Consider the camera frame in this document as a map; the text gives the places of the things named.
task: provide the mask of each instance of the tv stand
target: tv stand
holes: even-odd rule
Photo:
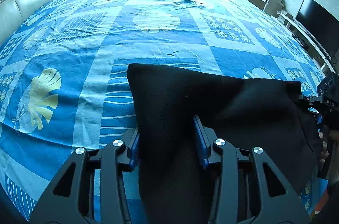
[[[326,68],[328,68],[329,70],[331,70],[332,72],[336,73],[331,62],[330,62],[330,57],[329,55],[327,55],[325,49],[320,45],[320,43],[312,36],[309,36],[308,32],[306,32],[306,30],[304,28],[302,28],[295,20],[290,19],[289,17],[287,17],[284,13],[282,12],[278,12],[278,14],[280,14],[288,23],[286,25],[286,28],[288,30],[290,30],[290,26],[292,25],[295,30],[297,30],[298,32],[300,32],[306,39],[306,42],[308,46],[313,46],[317,52],[317,57],[322,58],[324,60],[324,64],[321,67],[322,71],[325,71]]]

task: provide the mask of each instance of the black cloth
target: black cloth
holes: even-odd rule
[[[238,79],[145,64],[127,72],[140,131],[139,191],[151,224],[206,224],[215,177],[195,152],[193,121],[235,147],[262,147],[300,193],[322,150],[299,82]]]

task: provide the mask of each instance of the bed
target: bed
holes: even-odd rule
[[[323,79],[246,0],[52,0],[0,51],[0,182],[26,219],[77,147],[102,148],[136,126],[130,63],[300,81],[308,96]],[[133,223],[146,223],[137,170],[124,182]],[[100,220],[97,179],[94,194]],[[309,213],[320,194],[314,175],[300,194]]]

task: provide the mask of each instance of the blue gripper pad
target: blue gripper pad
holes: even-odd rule
[[[140,134],[138,133],[131,148],[131,160],[129,162],[129,166],[132,169],[134,169],[139,164],[139,136]]]
[[[199,117],[195,116],[193,118],[194,120],[194,131],[195,131],[195,144],[196,144],[196,150],[197,155],[199,159],[199,163],[202,165],[203,169],[207,169],[209,162],[208,162],[208,148],[207,144],[203,137],[203,126],[201,125],[201,122],[199,120]]]
[[[317,124],[318,124],[318,125],[319,125],[319,124],[322,124],[323,121],[324,121],[324,117],[323,117],[323,116],[320,116],[320,117],[318,118]]]

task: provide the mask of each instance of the television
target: television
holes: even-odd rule
[[[339,21],[314,0],[303,0],[295,19],[332,59],[339,49]]]

